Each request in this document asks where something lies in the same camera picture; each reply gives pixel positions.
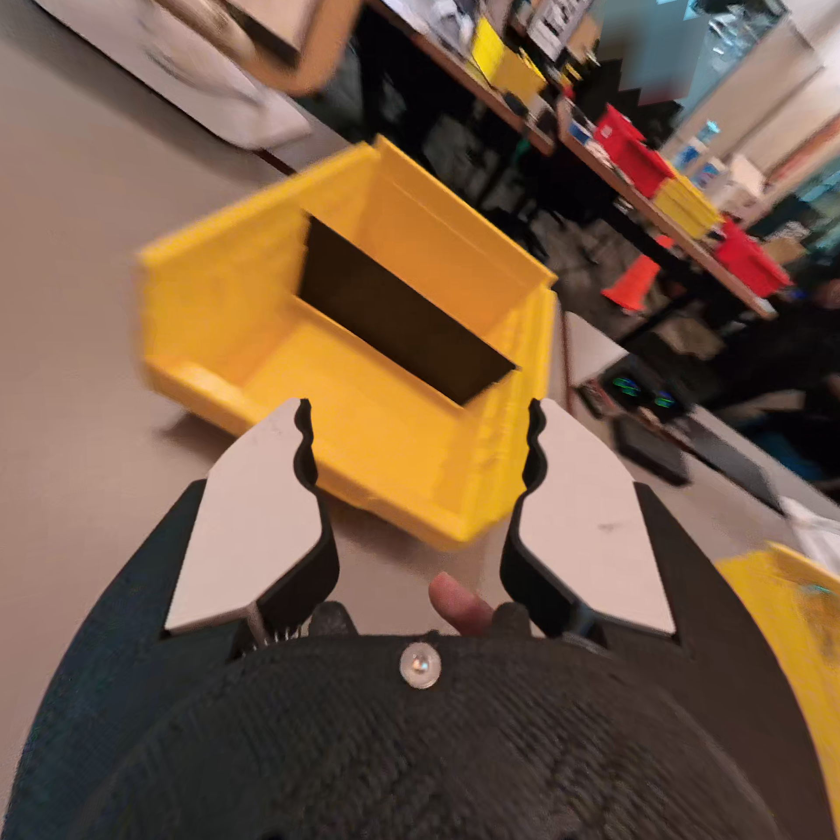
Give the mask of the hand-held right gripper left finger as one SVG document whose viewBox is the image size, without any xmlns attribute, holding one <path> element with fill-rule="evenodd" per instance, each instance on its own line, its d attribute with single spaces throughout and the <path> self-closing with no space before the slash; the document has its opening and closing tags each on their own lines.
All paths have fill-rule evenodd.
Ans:
<svg viewBox="0 0 840 840">
<path fill-rule="evenodd" d="M 312 405 L 291 398 L 207 474 L 163 629 L 183 636 L 241 623 L 246 648 L 294 638 L 340 577 L 317 486 Z"/>
</svg>

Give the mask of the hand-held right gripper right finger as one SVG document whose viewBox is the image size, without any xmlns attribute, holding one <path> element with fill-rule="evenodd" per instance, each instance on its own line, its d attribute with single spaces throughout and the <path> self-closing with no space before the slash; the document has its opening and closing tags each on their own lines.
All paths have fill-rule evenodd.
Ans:
<svg viewBox="0 0 840 840">
<path fill-rule="evenodd" d="M 615 625 L 676 634 L 634 478 L 549 398 L 529 405 L 524 491 L 509 521 L 500 581 L 543 636 Z"/>
</svg>

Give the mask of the yellow plastic bin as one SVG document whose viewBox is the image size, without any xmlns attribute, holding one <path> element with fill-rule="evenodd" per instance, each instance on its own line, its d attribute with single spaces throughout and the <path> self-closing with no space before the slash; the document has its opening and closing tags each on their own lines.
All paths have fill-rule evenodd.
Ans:
<svg viewBox="0 0 840 840">
<path fill-rule="evenodd" d="M 476 22 L 469 56 L 492 88 L 527 106 L 547 87 L 547 80 L 529 56 L 505 46 L 486 17 Z"/>
<path fill-rule="evenodd" d="M 838 822 L 838 576 L 777 542 L 721 560 L 717 570 L 747 608 L 791 684 Z"/>
<path fill-rule="evenodd" d="M 663 181 L 653 205 L 686 236 L 701 239 L 722 224 L 722 215 L 684 175 L 676 173 Z"/>
<path fill-rule="evenodd" d="M 298 297 L 310 218 L 514 364 L 466 406 Z M 240 436 L 311 404 L 318 486 L 443 551 L 511 513 L 547 395 L 555 275 L 391 142 L 358 143 L 141 251 L 150 386 Z"/>
</svg>

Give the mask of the grey desk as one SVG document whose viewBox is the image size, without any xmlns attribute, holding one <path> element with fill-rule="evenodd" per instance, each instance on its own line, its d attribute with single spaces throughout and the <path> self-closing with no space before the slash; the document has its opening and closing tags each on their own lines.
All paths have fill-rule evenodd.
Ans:
<svg viewBox="0 0 840 840">
<path fill-rule="evenodd" d="M 2 2 L 2 813 L 100 594 L 230 437 L 138 370 L 133 259 L 281 179 Z"/>
</svg>

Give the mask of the person's right hand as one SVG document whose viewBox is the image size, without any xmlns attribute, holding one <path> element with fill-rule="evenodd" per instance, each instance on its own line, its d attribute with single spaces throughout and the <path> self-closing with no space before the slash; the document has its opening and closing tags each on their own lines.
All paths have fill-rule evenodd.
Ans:
<svg viewBox="0 0 840 840">
<path fill-rule="evenodd" d="M 478 637 L 490 629 L 493 608 L 450 574 L 437 574 L 429 583 L 427 591 L 436 614 L 458 634 Z"/>
</svg>

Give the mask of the black charger with green lights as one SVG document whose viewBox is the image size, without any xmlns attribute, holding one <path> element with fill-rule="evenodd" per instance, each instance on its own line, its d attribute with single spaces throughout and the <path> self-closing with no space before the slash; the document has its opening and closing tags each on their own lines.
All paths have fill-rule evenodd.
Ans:
<svg viewBox="0 0 840 840">
<path fill-rule="evenodd" d="M 665 429 L 694 407 L 677 384 L 628 354 L 574 389 L 593 417 L 609 424 L 620 456 L 672 487 L 690 484 L 685 450 Z"/>
</svg>

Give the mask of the orange traffic cone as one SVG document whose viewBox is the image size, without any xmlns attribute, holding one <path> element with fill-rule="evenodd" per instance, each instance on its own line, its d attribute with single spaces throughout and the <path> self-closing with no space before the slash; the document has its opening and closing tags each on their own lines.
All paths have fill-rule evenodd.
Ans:
<svg viewBox="0 0 840 840">
<path fill-rule="evenodd" d="M 645 300 L 659 270 L 660 266 L 656 262 L 641 255 L 611 286 L 603 289 L 601 295 L 624 313 L 635 315 L 643 312 Z"/>
</svg>

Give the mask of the red plastic bin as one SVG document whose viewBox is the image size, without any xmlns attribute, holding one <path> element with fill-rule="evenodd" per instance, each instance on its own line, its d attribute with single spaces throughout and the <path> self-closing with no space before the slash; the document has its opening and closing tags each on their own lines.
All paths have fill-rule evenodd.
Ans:
<svg viewBox="0 0 840 840">
<path fill-rule="evenodd" d="M 650 149 L 629 118 L 611 104 L 605 106 L 592 138 L 613 166 L 649 200 L 654 199 L 659 189 L 676 176 L 671 164 L 659 152 Z"/>
<path fill-rule="evenodd" d="M 722 217 L 719 241 L 712 253 L 723 268 L 761 298 L 793 286 L 789 274 L 730 216 Z"/>
</svg>

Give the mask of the wooden work table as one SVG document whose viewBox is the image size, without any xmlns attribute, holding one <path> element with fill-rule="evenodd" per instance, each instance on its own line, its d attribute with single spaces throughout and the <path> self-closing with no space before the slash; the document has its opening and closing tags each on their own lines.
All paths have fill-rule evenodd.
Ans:
<svg viewBox="0 0 840 840">
<path fill-rule="evenodd" d="M 531 146 L 543 156 L 551 156 L 556 140 L 539 131 L 532 119 L 518 116 L 505 103 L 501 94 L 480 75 L 476 67 L 446 49 L 435 37 L 415 28 L 399 9 L 394 9 L 382 1 L 367 1 L 364 4 L 407 37 L 415 49 L 432 60 L 436 67 L 457 82 L 475 100 L 481 102 L 487 110 L 494 113 L 510 130 L 520 138 L 528 140 Z"/>
<path fill-rule="evenodd" d="M 765 299 L 756 295 L 738 278 L 723 268 L 702 245 L 691 239 L 686 232 L 674 224 L 666 215 L 637 189 L 627 183 L 620 172 L 603 163 L 590 146 L 582 144 L 571 133 L 572 102 L 562 98 L 556 103 L 559 142 L 578 161 L 599 177 L 613 194 L 629 205 L 636 215 L 652 228 L 647 229 L 628 216 L 614 203 L 605 206 L 602 219 L 615 232 L 633 245 L 643 256 L 650 258 L 663 271 L 665 277 L 676 281 L 684 293 L 667 305 L 656 310 L 640 326 L 625 336 L 625 340 L 637 338 L 651 331 L 660 323 L 685 309 L 691 302 L 708 295 L 714 280 L 730 298 L 739 300 L 739 306 L 753 312 L 764 321 L 777 317 L 777 311 Z"/>
</svg>

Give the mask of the instruction sheet on stand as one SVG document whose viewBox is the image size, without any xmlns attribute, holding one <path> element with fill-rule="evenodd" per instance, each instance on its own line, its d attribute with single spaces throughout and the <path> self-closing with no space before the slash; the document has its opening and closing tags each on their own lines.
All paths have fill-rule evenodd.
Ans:
<svg viewBox="0 0 840 840">
<path fill-rule="evenodd" d="M 36 1 L 130 75 L 239 149 L 310 134 L 292 103 L 323 88 L 362 1 Z"/>
</svg>

